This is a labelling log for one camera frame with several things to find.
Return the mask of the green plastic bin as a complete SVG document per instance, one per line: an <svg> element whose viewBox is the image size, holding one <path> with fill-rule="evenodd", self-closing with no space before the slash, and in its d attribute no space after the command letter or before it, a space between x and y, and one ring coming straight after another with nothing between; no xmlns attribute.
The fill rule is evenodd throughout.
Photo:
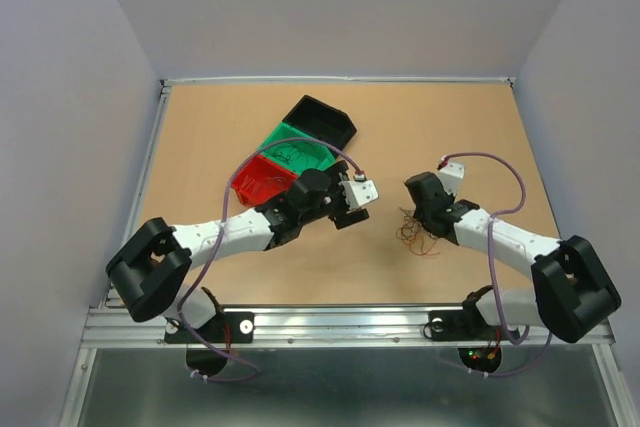
<svg viewBox="0 0 640 427"><path fill-rule="evenodd" d="M279 123L263 142L261 155L299 175L307 169L325 170L336 160L326 146L302 141L310 135L284 122Z"/></svg>

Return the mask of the red plastic bin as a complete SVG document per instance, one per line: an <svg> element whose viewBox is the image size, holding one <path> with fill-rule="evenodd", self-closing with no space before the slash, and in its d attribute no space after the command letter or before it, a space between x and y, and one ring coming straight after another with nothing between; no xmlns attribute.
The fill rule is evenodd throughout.
<svg viewBox="0 0 640 427"><path fill-rule="evenodd" d="M263 155L251 159L232 182L239 202L254 207L286 191L298 175Z"/></svg>

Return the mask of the black plastic bin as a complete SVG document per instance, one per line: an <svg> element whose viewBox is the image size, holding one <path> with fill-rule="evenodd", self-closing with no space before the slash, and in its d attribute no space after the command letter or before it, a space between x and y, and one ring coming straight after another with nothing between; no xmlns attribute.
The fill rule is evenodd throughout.
<svg viewBox="0 0 640 427"><path fill-rule="evenodd" d="M357 133L355 124L345 112L309 95L301 97L283 122L340 150Z"/></svg>

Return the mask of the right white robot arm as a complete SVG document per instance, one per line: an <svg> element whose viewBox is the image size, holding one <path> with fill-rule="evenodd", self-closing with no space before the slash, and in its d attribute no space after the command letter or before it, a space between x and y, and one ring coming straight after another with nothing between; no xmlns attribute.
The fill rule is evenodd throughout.
<svg viewBox="0 0 640 427"><path fill-rule="evenodd" d="M404 183L414 218L429 234L486 254L530 279L524 290L494 285L470 293L460 325L472 337L494 327L543 327L575 343L622 305L622 298L592 244L583 237L556 239L526 231L468 200L459 200L459 177L443 171L414 175Z"/></svg>

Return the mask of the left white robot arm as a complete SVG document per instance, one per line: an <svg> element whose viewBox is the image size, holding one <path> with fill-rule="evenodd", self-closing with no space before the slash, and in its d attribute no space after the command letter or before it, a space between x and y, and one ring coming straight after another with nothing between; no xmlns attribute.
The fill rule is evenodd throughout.
<svg viewBox="0 0 640 427"><path fill-rule="evenodd" d="M343 229L368 219L378 191L365 174L348 175L339 161L324 171L305 170L290 187L266 202L227 218L199 224L146 221L107 263L109 281L137 323L156 317L186 320L199 340L215 339L223 318L212 294L193 288L187 273L209 260L281 247L304 226L329 219Z"/></svg>

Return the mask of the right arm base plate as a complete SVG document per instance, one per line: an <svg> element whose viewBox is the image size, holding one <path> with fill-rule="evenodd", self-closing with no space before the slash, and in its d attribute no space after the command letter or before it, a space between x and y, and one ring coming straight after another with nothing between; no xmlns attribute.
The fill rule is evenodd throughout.
<svg viewBox="0 0 640 427"><path fill-rule="evenodd" d="M481 296L491 291L491 286L485 286L471 292L459 309L430 311L422 327L423 337L435 342L489 341L495 340L497 334L504 334L500 324L487 323L476 307Z"/></svg>

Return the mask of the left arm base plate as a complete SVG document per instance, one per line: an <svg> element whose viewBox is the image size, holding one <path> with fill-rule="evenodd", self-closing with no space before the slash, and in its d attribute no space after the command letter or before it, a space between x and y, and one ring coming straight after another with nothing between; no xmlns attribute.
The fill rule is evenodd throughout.
<svg viewBox="0 0 640 427"><path fill-rule="evenodd" d="M196 332L212 344L231 345L250 344L253 342L255 315L251 311L231 311L217 314ZM185 327L178 327L174 332L165 331L166 344L197 344L198 340Z"/></svg>

